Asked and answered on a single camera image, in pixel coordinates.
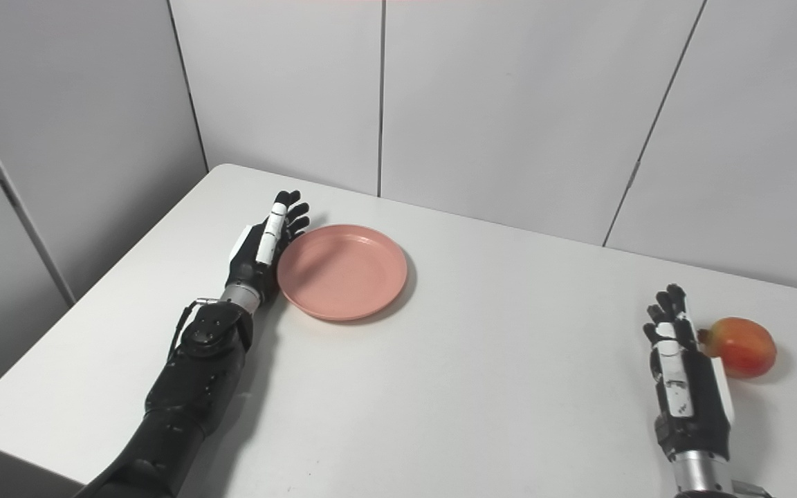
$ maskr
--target white table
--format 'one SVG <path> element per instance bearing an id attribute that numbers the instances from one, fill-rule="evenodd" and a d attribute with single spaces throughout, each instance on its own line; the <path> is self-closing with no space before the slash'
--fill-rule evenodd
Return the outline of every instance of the white table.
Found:
<path id="1" fill-rule="evenodd" d="M 0 380 L 0 450 L 80 482 L 104 469 L 137 428 L 181 309 L 219 295 L 235 237 L 295 188 L 313 226 L 398 242 L 407 288 L 360 324 L 284 299 L 257 316 L 254 360 L 181 496 L 673 496 L 641 332 L 670 282 L 698 325 L 740 315 L 773 332 L 774 371 L 731 381 L 731 469 L 797 496 L 796 289 L 231 165 Z"/>

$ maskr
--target pink plate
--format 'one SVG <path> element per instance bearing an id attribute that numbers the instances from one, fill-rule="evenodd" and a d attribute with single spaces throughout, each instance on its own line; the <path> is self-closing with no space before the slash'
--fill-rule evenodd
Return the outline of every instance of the pink plate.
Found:
<path id="1" fill-rule="evenodd" d="M 345 321 L 373 315 L 396 299 L 407 278 L 405 253 L 389 237 L 358 225 L 330 225 L 285 249 L 278 279 L 306 314 Z"/>

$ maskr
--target silver metal cylinder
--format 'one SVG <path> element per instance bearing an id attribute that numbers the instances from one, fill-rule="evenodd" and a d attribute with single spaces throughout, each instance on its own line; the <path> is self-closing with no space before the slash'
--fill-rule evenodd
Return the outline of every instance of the silver metal cylinder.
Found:
<path id="1" fill-rule="evenodd" d="M 251 287 L 228 284 L 221 294 L 222 302 L 234 302 L 253 315 L 260 306 L 260 294 Z"/>
<path id="2" fill-rule="evenodd" d="M 733 482 L 728 461 L 708 451 L 685 451 L 672 460 L 679 492 L 721 491 L 731 494 Z"/>

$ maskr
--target apple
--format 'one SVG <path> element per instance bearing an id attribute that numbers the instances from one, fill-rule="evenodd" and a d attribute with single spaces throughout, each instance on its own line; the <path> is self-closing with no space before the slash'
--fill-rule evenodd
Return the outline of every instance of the apple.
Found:
<path id="1" fill-rule="evenodd" d="M 708 330 L 698 332 L 703 353 L 721 358 L 727 376 L 755 378 L 774 366 L 777 346 L 766 328 L 752 320 L 722 318 Z"/>

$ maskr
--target robotic arm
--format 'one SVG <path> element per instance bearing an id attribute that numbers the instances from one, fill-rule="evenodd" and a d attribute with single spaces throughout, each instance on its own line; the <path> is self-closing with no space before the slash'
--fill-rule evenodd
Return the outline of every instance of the robotic arm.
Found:
<path id="1" fill-rule="evenodd" d="M 280 192 L 235 253 L 222 296 L 196 299 L 184 309 L 139 428 L 75 498 L 177 496 L 202 441 L 217 430 L 233 397 L 252 344 L 253 314 L 278 294 L 279 257 L 309 224 L 309 205 L 298 201 L 300 192 Z M 196 305 L 199 311 L 184 329 Z"/>
<path id="2" fill-rule="evenodd" d="M 671 284 L 656 299 L 658 304 L 648 307 L 654 322 L 644 327 L 660 404 L 654 430 L 672 463 L 676 498 L 771 498 L 759 486 L 731 480 L 734 412 L 724 365 L 700 351 L 684 291 Z"/>

